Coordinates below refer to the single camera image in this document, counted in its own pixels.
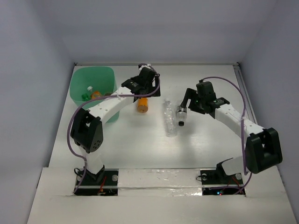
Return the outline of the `clear crushed water bottle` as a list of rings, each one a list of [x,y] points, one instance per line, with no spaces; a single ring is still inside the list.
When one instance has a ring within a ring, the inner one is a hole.
[[[177,135],[177,126],[175,121],[175,113],[173,104],[169,99],[165,99],[163,103],[164,125],[166,135],[173,137]]]

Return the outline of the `orange juice bottle gold cap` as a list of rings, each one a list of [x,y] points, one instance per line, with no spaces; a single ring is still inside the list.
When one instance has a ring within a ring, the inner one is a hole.
[[[137,111],[139,113],[146,113],[148,111],[148,99],[147,98],[138,99]]]

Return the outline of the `green plastic soda bottle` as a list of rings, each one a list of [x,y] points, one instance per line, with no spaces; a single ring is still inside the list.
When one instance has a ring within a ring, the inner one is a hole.
[[[82,101],[84,102],[91,100],[91,96],[88,95],[87,93],[82,94],[81,97],[82,97]]]

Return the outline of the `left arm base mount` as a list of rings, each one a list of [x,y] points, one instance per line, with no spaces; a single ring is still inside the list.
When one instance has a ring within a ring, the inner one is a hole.
[[[80,183],[84,170],[74,169],[77,180],[74,187],[74,194],[77,196],[117,196],[118,195],[118,169],[105,169],[103,167],[99,173],[92,174],[88,170]]]

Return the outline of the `small orange juice bottle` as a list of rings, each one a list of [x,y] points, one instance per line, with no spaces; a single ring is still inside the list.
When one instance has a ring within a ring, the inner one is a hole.
[[[99,98],[99,97],[102,97],[102,94],[99,91],[94,91],[91,94],[91,99],[95,99],[95,98]]]

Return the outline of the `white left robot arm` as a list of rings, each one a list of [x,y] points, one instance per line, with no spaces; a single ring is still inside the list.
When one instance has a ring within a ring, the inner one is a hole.
[[[70,138],[85,152],[83,155],[70,151],[77,157],[84,159],[83,176],[92,184],[102,182],[105,172],[104,165],[95,165],[89,168],[91,154],[96,152],[103,143],[103,126],[116,113],[124,107],[134,103],[140,98],[159,97],[160,75],[149,64],[139,65],[138,76],[124,81],[121,86],[110,96],[92,99],[88,103],[99,103],[87,110],[80,106],[73,114],[67,131],[67,144],[70,146]]]

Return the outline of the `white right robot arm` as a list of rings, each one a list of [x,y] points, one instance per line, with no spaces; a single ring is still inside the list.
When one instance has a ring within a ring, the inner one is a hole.
[[[226,183],[232,178],[238,166],[246,175],[258,174],[280,164],[283,160],[279,134],[274,128],[264,128],[239,113],[225,98],[218,98],[211,82],[204,78],[196,89],[186,89],[181,104],[177,107],[176,116],[179,126],[184,126],[187,110],[208,114],[213,119],[226,125],[241,139],[242,155],[229,159],[224,167],[215,171],[218,182]]]

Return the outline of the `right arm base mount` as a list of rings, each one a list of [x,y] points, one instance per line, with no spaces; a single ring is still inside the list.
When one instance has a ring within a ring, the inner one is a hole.
[[[246,195],[245,190],[239,191],[243,187],[241,173],[227,175],[221,161],[214,169],[204,169],[196,177],[196,180],[202,184],[202,195],[204,196],[222,196],[222,195]]]

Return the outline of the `clear bottle black cap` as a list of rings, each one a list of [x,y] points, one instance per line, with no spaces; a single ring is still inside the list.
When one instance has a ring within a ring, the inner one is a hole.
[[[178,126],[184,126],[187,119],[187,107],[181,106],[181,102],[178,101],[175,112]]]

